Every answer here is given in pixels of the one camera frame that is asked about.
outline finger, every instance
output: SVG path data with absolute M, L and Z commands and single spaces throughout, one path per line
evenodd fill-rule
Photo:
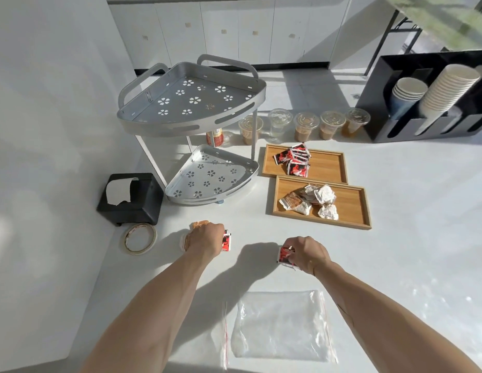
M 303 237 L 292 237 L 292 238 L 288 238 L 283 244 L 282 246 L 284 247 L 288 247 L 288 246 L 299 246 L 303 243 Z

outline plastic cup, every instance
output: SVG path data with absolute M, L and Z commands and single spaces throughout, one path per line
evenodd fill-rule
M 346 117 L 341 112 L 337 111 L 325 111 L 320 115 L 319 136 L 322 140 L 330 140 L 336 133 L 339 127 L 342 127 L 346 123 Z
M 287 125 L 293 120 L 293 114 L 283 108 L 275 108 L 268 115 L 270 136 L 278 139 L 284 135 Z
M 360 127 L 370 122 L 370 114 L 361 108 L 352 107 L 346 112 L 346 124 L 341 129 L 345 137 L 353 137 Z
M 300 112 L 295 116 L 295 140 L 304 143 L 312 130 L 319 126 L 319 117 L 311 112 Z
M 257 116 L 257 140 L 260 135 L 260 130 L 263 127 L 263 120 Z M 248 115 L 247 117 L 239 121 L 239 129 L 241 130 L 241 135 L 243 137 L 243 142 L 246 145 L 251 145 L 251 138 L 253 136 L 253 115 Z

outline left hand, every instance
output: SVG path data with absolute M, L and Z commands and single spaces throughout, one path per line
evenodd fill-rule
M 194 229 L 189 235 L 187 252 L 206 254 L 213 259 L 222 250 L 224 230 L 222 224 L 213 224 L 211 222 Z

